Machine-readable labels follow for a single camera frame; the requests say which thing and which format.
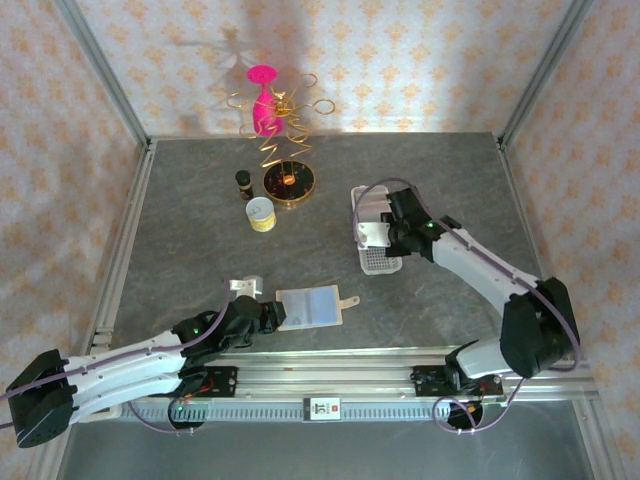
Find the pink object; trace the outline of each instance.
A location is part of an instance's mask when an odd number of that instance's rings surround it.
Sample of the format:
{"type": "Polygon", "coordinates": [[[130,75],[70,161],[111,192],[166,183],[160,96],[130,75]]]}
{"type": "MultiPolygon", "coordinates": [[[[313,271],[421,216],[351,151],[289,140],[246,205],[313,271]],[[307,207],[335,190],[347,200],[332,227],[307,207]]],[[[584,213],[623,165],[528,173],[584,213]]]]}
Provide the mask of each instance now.
{"type": "Polygon", "coordinates": [[[278,71],[269,65],[256,65],[247,72],[250,82],[261,86],[260,95],[253,105],[253,128],[258,135],[269,137],[278,135],[284,128],[282,117],[274,115],[275,99],[269,93],[267,85],[278,77],[278,71]]]}

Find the jar lid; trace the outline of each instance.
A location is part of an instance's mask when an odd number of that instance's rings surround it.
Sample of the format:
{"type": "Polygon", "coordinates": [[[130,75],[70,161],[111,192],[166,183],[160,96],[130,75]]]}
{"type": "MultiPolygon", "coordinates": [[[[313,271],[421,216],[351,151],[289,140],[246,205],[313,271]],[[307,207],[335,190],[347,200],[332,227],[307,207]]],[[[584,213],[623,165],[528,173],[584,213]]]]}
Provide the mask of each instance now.
{"type": "Polygon", "coordinates": [[[251,183],[251,174],[246,170],[239,170],[236,172],[236,182],[241,187],[245,187],[251,183]]]}

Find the floral wallpaper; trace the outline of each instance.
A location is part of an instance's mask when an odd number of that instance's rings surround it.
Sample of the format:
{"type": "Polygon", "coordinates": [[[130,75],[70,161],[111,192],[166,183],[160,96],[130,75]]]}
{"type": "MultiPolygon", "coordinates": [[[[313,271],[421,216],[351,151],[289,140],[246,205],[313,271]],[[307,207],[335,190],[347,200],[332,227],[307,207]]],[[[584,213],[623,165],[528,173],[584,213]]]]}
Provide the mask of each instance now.
{"type": "Polygon", "coordinates": [[[237,134],[247,69],[313,72],[323,131],[500,132],[570,0],[80,0],[145,130],[237,134]]]}
{"type": "MultiPolygon", "coordinates": [[[[4,391],[82,341],[139,152],[53,1],[0,2],[0,78],[4,391]]],[[[32,455],[0,432],[0,477],[25,478],[32,455]]]]}
{"type": "Polygon", "coordinates": [[[629,478],[640,467],[639,31],[636,1],[595,2],[508,151],[629,478]]]}

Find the small white cup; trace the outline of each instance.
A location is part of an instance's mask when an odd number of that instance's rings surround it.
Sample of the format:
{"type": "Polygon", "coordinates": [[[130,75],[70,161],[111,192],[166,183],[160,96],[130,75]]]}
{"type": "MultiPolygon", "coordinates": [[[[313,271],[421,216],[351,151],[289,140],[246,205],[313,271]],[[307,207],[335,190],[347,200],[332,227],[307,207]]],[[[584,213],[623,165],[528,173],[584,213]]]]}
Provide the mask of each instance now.
{"type": "Polygon", "coordinates": [[[273,202],[266,197],[255,197],[247,203],[247,217],[256,232],[268,232],[276,226],[273,202]]]}

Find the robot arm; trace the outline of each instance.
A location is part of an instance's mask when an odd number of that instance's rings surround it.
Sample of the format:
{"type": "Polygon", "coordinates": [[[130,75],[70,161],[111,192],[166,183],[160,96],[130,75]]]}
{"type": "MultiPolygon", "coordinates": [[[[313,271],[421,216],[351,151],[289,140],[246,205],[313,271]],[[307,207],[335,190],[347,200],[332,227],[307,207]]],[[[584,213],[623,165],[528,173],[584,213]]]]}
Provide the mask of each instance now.
{"type": "Polygon", "coordinates": [[[499,339],[472,342],[447,356],[448,381],[452,386],[459,390],[466,379],[511,370],[531,378],[571,353],[571,341],[557,318],[522,286],[524,281],[544,296],[561,313],[579,341],[569,295],[562,282],[556,278],[541,281],[509,265],[476,242],[450,217],[445,216],[440,222],[451,231],[443,228],[422,208],[411,188],[388,194],[387,201],[391,211],[381,213],[380,220],[384,229],[388,225],[388,240],[377,246],[384,246],[388,257],[418,253],[450,270],[502,316],[499,339]]]}
{"type": "Polygon", "coordinates": [[[8,393],[54,375],[63,378],[9,398],[18,446],[45,443],[87,415],[139,397],[198,391],[207,375],[205,364],[230,348],[250,345],[254,334],[275,332],[284,321],[282,303],[254,298],[261,282],[259,277],[232,280],[237,298],[220,324],[187,348],[181,346],[203,335],[218,312],[202,312],[156,337],[98,355],[62,359],[58,350],[39,355],[9,385],[8,393]]]}

